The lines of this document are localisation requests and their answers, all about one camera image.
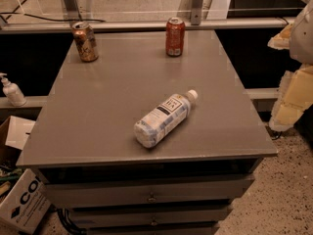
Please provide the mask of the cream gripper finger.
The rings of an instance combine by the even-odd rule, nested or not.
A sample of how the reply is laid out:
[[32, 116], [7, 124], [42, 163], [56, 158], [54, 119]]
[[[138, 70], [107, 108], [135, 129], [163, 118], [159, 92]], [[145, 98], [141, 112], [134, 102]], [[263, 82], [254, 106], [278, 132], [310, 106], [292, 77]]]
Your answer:
[[278, 34], [270, 38], [267, 46], [276, 50], [289, 50], [292, 27], [292, 23], [285, 26]]
[[279, 96], [274, 104], [269, 126], [274, 131], [287, 131], [313, 105], [313, 66], [303, 64], [295, 72], [283, 75]]

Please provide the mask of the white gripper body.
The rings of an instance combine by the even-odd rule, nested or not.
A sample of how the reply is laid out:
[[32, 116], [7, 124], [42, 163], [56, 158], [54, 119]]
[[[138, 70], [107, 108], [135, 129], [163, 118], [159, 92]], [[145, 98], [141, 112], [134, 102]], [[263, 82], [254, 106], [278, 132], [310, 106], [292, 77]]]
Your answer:
[[294, 20], [290, 55], [303, 64], [313, 64], [313, 0], [310, 0]]

